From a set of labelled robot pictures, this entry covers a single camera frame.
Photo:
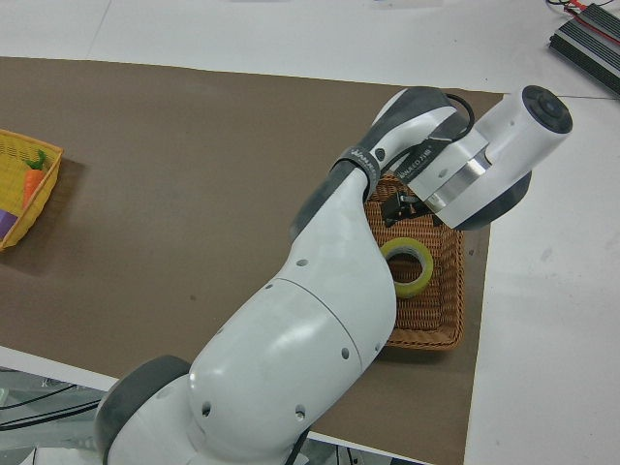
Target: green carrot top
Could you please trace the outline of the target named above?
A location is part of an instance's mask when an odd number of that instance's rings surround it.
[[[41,149],[39,149],[37,153],[39,153],[39,160],[36,162],[31,162],[28,160],[26,161],[26,165],[28,165],[32,170],[43,171],[43,163],[46,160],[46,153]]]

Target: yellow basket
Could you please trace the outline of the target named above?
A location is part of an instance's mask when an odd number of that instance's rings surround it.
[[[37,161],[39,150],[43,150],[46,154],[44,161],[46,174],[23,208],[24,177],[30,170],[25,162]],[[17,217],[4,238],[0,237],[0,251],[16,245],[43,211],[58,178],[62,152],[62,148],[49,143],[0,129],[0,209]]]

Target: toy carrot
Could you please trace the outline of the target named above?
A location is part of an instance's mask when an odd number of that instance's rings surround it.
[[[26,165],[30,167],[30,170],[26,172],[24,184],[23,184],[23,206],[25,208],[30,201],[30,198],[35,193],[41,181],[46,176],[43,171],[43,163],[46,160],[46,154],[43,150],[39,150],[39,160],[36,162],[27,161]]]

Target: brown wicker basket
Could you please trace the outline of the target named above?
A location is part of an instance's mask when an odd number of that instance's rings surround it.
[[[365,204],[372,233],[379,246],[396,237],[419,240],[430,251],[435,266],[430,283],[421,294],[410,299],[397,298],[396,323],[387,345],[438,351],[453,349],[463,335],[463,233],[445,225],[433,226],[429,216],[402,220],[386,228],[381,203],[397,190],[413,194],[396,177],[387,175]],[[420,270],[419,264],[416,270],[402,260],[390,261],[389,267],[399,281],[413,281]]]

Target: wicker basket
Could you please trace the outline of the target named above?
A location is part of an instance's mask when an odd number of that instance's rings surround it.
[[[24,208],[23,183],[25,173],[29,170],[24,162],[36,161],[38,150],[46,154],[46,175]],[[16,245],[43,211],[51,189],[56,184],[62,152],[62,148],[40,140],[0,130],[0,209],[17,217],[4,238],[0,237],[0,251]]]
[[[365,205],[375,239],[379,246],[401,236],[417,239],[430,251],[435,267],[421,294],[397,299],[396,324],[387,345],[406,349],[453,349],[463,335],[463,233],[445,225],[433,226],[428,216],[402,220],[386,228],[381,203],[397,190],[413,194],[396,177],[387,175]],[[389,267],[399,281],[413,281],[419,274],[419,265],[416,270],[402,261],[390,261]]]

